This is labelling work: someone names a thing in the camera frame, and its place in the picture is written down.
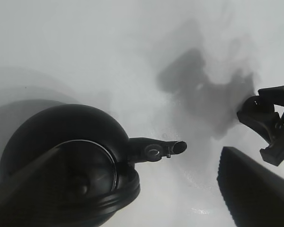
white background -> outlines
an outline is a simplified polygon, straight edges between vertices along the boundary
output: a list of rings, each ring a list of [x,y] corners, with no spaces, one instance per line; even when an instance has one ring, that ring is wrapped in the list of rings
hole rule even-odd
[[[284,85],[284,0],[0,0],[0,156],[50,106],[107,111],[130,137],[188,150],[137,166],[142,192],[104,226],[233,227],[216,177],[223,146],[261,161],[242,100]]]

kettle spout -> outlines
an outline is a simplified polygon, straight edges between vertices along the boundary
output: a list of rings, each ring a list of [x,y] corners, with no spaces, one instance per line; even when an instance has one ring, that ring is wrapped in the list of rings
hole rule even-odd
[[[157,162],[162,157],[170,158],[172,155],[183,153],[187,149],[187,144],[183,141],[161,141],[149,138],[129,139],[129,161]]]

